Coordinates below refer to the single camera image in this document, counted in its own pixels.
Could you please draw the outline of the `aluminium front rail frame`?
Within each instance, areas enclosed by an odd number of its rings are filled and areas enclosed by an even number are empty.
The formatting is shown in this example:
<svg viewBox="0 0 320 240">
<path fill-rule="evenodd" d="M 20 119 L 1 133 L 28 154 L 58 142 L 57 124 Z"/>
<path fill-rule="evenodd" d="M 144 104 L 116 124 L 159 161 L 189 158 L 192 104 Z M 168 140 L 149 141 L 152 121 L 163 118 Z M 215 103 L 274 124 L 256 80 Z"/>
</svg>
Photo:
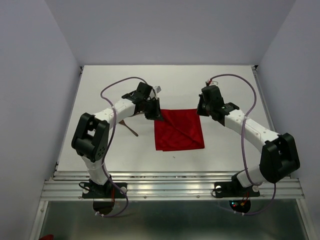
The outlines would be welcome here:
<svg viewBox="0 0 320 240">
<path fill-rule="evenodd" d="M 116 183 L 127 183 L 130 201 L 213 200 L 211 190 L 216 182 L 229 181 L 232 171 L 142 171 L 113 172 Z M 42 201 L 81 201 L 83 190 L 79 182 L 86 182 L 85 171 L 57 171 L 42 188 Z"/>
</svg>

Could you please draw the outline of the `aluminium right side rail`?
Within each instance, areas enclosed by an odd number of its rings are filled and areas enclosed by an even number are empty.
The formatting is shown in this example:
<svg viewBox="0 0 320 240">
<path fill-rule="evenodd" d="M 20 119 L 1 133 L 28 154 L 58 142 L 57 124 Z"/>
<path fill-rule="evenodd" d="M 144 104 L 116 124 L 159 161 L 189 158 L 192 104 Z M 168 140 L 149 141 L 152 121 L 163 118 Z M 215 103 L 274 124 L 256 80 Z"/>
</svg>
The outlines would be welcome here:
<svg viewBox="0 0 320 240">
<path fill-rule="evenodd" d="M 265 95 L 264 95 L 264 92 L 262 89 L 259 75 L 258 75 L 258 65 L 251 65 L 250 67 L 251 67 L 251 72 L 252 72 L 252 75 L 254 78 L 254 80 L 253 80 L 254 81 L 254 89 L 257 92 L 256 93 L 257 98 L 261 102 L 261 105 L 263 108 L 263 114 L 264 114 L 266 121 L 267 121 L 267 125 L 263 125 L 263 126 L 268 128 L 272 132 L 277 132 L 275 125 L 274 125 L 274 121 L 271 116 L 270 109 L 268 107 L 268 104 L 267 104 L 267 101 L 266 101 L 266 98 L 265 98 Z"/>
</svg>

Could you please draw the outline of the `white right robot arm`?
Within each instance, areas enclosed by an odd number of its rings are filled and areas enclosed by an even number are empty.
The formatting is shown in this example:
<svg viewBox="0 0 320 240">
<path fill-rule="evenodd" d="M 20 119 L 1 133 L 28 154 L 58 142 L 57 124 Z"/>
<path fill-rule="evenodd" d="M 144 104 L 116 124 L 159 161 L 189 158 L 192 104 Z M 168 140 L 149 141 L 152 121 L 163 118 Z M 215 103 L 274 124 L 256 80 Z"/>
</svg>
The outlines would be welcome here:
<svg viewBox="0 0 320 240">
<path fill-rule="evenodd" d="M 202 88 L 197 114 L 211 117 L 222 126 L 238 133 L 261 154 L 258 165 L 238 172 L 230 182 L 231 192 L 242 195 L 248 187 L 264 182 L 277 183 L 301 166 L 295 139 L 289 133 L 279 134 L 252 120 L 240 108 L 225 103 L 216 85 Z"/>
</svg>

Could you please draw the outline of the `dark wooden spoon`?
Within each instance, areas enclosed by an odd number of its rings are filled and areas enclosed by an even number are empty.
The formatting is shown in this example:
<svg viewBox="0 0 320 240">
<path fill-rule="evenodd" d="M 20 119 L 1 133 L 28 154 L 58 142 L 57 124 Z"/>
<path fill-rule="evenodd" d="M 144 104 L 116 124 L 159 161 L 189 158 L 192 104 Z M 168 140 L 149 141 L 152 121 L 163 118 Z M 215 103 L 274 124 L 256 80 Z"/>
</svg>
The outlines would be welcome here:
<svg viewBox="0 0 320 240">
<path fill-rule="evenodd" d="M 124 127 L 126 127 L 126 128 L 127 128 L 133 135 L 135 135 L 136 137 L 139 136 L 132 128 L 130 128 L 130 127 L 126 124 L 126 122 L 125 122 L 124 120 L 121 120 L 121 121 L 119 122 L 119 124 L 122 125 L 122 126 L 124 126 Z"/>
</svg>

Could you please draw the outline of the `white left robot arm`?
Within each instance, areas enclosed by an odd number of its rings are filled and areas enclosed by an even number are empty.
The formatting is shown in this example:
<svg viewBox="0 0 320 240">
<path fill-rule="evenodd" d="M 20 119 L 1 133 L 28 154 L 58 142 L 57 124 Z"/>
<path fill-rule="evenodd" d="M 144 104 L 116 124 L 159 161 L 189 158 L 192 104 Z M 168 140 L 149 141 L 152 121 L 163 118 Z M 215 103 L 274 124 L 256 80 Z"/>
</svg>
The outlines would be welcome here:
<svg viewBox="0 0 320 240">
<path fill-rule="evenodd" d="M 107 182 L 111 176 L 104 163 L 111 143 L 109 131 L 113 136 L 119 122 L 137 114 L 144 114 L 147 120 L 162 120 L 160 91 L 160 86 L 140 82 L 136 90 L 126 93 L 115 104 L 110 103 L 110 108 L 80 116 L 71 147 L 85 162 L 89 179 L 95 183 L 94 191 L 100 197 L 111 193 L 111 184 Z"/>
</svg>

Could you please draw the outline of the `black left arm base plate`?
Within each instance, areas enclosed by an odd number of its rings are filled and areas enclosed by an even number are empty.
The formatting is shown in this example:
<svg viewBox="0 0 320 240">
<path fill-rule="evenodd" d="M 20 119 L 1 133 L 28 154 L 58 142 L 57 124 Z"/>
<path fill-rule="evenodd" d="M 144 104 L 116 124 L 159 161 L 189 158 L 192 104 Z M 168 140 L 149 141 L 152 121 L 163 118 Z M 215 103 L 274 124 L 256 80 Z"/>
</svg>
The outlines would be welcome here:
<svg viewBox="0 0 320 240">
<path fill-rule="evenodd" d="M 110 182 L 99 185 L 93 181 L 80 182 L 78 186 L 82 189 L 83 199 L 124 199 L 125 196 Z"/>
</svg>

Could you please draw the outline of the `aluminium left side rail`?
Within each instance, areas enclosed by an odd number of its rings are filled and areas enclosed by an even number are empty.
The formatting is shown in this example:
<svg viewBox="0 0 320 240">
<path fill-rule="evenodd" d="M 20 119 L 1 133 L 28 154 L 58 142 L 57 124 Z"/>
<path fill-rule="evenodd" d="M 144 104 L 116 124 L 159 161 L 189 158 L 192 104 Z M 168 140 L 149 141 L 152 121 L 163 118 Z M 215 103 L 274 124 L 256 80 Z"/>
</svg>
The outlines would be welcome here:
<svg viewBox="0 0 320 240">
<path fill-rule="evenodd" d="M 56 156 L 56 160 L 53 166 L 53 170 L 52 170 L 52 174 L 50 176 L 50 180 L 53 179 L 58 165 L 59 165 L 59 161 L 60 161 L 60 156 L 64 147 L 64 142 L 66 139 L 66 135 L 67 135 L 67 131 L 68 131 L 68 127 L 69 127 L 69 123 L 70 123 L 70 119 L 71 119 L 71 115 L 72 115 L 72 111 L 73 111 L 73 107 L 75 104 L 75 99 L 76 99 L 76 95 L 78 92 L 78 88 L 79 88 L 79 84 L 81 81 L 81 77 L 83 74 L 83 70 L 84 70 L 84 65 L 81 64 L 78 67 L 78 73 L 76 74 L 76 81 L 74 83 L 74 85 L 71 87 L 70 92 L 68 93 L 68 98 L 67 98 L 67 108 L 66 108 L 66 112 L 64 113 L 64 117 L 63 117 L 63 124 L 62 124 L 62 138 L 61 138 L 61 143 L 59 143 L 58 145 L 58 152 L 57 152 L 57 156 Z"/>
</svg>

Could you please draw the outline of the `red cloth napkin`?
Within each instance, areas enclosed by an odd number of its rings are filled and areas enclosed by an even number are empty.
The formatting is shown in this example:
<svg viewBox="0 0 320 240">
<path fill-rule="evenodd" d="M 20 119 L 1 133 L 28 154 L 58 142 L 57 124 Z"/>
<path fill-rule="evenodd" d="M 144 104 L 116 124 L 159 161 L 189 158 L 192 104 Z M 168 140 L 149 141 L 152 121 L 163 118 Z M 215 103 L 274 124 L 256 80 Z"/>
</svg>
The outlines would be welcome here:
<svg viewBox="0 0 320 240">
<path fill-rule="evenodd" d="M 205 148 L 200 116 L 196 109 L 162 109 L 163 120 L 154 122 L 157 151 L 188 151 Z"/>
</svg>

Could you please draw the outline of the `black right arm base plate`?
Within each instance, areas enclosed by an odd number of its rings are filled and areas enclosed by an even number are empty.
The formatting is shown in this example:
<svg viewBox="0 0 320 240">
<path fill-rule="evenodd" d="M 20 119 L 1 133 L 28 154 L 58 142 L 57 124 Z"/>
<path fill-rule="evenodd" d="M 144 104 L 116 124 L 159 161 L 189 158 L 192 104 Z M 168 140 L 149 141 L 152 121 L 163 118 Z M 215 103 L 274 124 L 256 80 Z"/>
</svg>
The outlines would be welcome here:
<svg viewBox="0 0 320 240">
<path fill-rule="evenodd" d="M 242 198 L 259 197 L 260 191 L 254 191 L 252 186 L 242 187 L 240 183 L 233 181 L 218 181 L 213 185 L 211 195 L 215 198 Z"/>
</svg>

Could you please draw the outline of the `aluminium rail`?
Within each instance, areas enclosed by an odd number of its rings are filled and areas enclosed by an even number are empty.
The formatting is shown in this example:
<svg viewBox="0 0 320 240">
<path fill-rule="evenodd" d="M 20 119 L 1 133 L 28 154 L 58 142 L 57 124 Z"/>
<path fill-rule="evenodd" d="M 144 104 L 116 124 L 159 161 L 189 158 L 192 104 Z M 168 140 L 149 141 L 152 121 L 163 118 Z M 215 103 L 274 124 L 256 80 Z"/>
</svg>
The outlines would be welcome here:
<svg viewBox="0 0 320 240">
<path fill-rule="evenodd" d="M 267 121 L 267 125 L 263 125 L 263 126 L 268 128 L 272 132 L 277 132 L 275 125 L 274 125 L 274 121 L 271 116 L 270 109 L 268 107 L 268 104 L 267 104 L 267 101 L 266 101 L 266 98 L 265 98 L 265 95 L 264 95 L 264 92 L 262 89 L 259 75 L 258 75 L 258 65 L 251 65 L 250 67 L 251 67 L 251 72 L 252 72 L 252 75 L 254 78 L 254 80 L 253 80 L 254 81 L 254 89 L 257 92 L 256 93 L 257 98 L 261 102 L 261 105 L 263 108 L 263 114 L 264 114 L 266 121 Z"/>
<path fill-rule="evenodd" d="M 63 117 L 63 124 L 62 124 L 62 138 L 61 138 L 61 143 L 59 143 L 58 145 L 58 152 L 57 152 L 57 156 L 56 156 L 56 160 L 53 166 L 53 170 L 52 170 L 52 174 L 50 176 L 50 180 L 53 179 L 58 165 L 59 165 L 59 161 L 60 161 L 60 156 L 64 147 L 64 142 L 66 139 L 66 135 L 67 135 L 67 131 L 68 131 L 68 127 L 69 127 L 69 123 L 70 123 L 70 119 L 71 119 L 71 115 L 72 115 L 72 111 L 73 111 L 73 107 L 75 104 L 75 99 L 76 99 L 76 95 L 78 92 L 78 88 L 79 88 L 79 84 L 81 81 L 81 77 L 83 74 L 83 70 L 84 70 L 84 65 L 81 64 L 78 67 L 78 73 L 76 74 L 76 81 L 74 83 L 74 85 L 71 87 L 70 92 L 68 93 L 68 98 L 67 98 L 67 108 L 66 108 L 66 112 L 64 113 L 64 117 Z"/>
</svg>

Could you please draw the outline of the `red object bottom left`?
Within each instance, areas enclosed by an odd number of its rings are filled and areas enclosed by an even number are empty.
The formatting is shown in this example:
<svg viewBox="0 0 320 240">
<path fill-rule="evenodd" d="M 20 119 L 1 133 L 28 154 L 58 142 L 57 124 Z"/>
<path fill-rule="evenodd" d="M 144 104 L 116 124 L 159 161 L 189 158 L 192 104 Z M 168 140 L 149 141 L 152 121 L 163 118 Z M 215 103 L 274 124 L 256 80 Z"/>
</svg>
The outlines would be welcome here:
<svg viewBox="0 0 320 240">
<path fill-rule="evenodd" d="M 45 236 L 42 236 L 38 240 L 54 240 L 54 235 L 53 234 L 47 234 Z"/>
</svg>

